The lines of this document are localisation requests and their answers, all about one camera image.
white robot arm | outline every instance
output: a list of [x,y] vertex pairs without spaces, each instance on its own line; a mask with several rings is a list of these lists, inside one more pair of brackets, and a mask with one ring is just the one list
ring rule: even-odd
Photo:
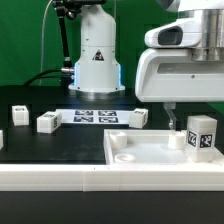
[[157,0],[187,15],[150,30],[135,91],[143,102],[224,101],[224,1]]
[[[53,2],[61,27],[64,70],[74,71],[69,86],[72,95],[85,98],[110,98],[124,93],[121,69],[115,59],[116,23],[100,4],[106,0],[55,0]],[[81,56],[74,70],[69,57],[64,16],[75,19],[81,15]]]
[[204,28],[208,28],[203,27],[206,17],[209,16],[206,13],[217,13],[211,10],[224,9],[223,0],[157,0],[157,2],[168,11],[187,12],[188,16],[147,32],[145,43],[155,48],[197,47],[203,39]]

green backdrop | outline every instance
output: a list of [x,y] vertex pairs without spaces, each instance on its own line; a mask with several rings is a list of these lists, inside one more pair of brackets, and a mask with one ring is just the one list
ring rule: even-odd
[[[0,13],[0,85],[23,84],[40,72],[41,27],[49,0],[1,2]],[[114,0],[103,6],[114,15]],[[117,0],[116,58],[122,66],[122,83],[134,87],[137,63],[146,49],[146,31],[173,22],[176,14],[165,12],[155,0]],[[66,21],[73,61],[80,55],[80,19]],[[62,49],[58,20],[50,8],[45,32],[44,70],[62,66]],[[45,85],[58,81],[44,80]],[[224,111],[223,104],[213,104]]]

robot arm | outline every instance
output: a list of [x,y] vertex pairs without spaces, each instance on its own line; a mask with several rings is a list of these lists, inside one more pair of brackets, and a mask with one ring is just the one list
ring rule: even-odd
[[177,12],[180,6],[181,0],[156,0],[158,4],[170,12]]
[[222,21],[222,12],[220,10],[224,9],[223,0],[157,0],[157,2],[167,11],[190,11],[191,14],[189,15],[191,16],[178,19],[174,23],[147,32],[145,43],[149,47],[195,48],[203,45],[201,44],[204,38],[202,36],[206,30],[210,29],[209,23],[209,27],[203,27],[206,25],[208,18],[211,18],[211,24],[218,24],[219,21]]
[[55,11],[58,16],[60,30],[61,30],[61,39],[63,46],[64,54],[64,67],[71,68],[72,62],[69,55],[67,33],[64,17],[66,16],[69,20],[74,20],[79,13],[82,12],[81,8],[84,5],[95,5],[95,4],[104,4],[106,0],[53,0],[52,4],[55,8]]

white robot casing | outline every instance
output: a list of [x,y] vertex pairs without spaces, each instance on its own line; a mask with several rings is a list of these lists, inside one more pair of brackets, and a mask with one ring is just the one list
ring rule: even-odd
[[75,64],[71,90],[82,93],[116,93],[124,90],[115,59],[116,23],[101,5],[84,6],[81,21],[81,57]]

black cable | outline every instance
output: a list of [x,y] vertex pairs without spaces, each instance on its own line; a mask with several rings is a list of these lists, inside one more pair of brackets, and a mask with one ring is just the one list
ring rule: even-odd
[[55,75],[55,76],[44,76],[44,77],[36,77],[32,79],[32,82],[38,79],[57,79],[57,78],[68,78],[69,75]]
[[60,68],[55,68],[55,69],[50,69],[50,70],[41,72],[40,74],[35,75],[32,79],[29,79],[28,81],[26,81],[23,85],[29,86],[34,80],[41,79],[41,77],[43,78],[44,75],[54,73],[54,72],[60,72],[60,71],[61,71]]

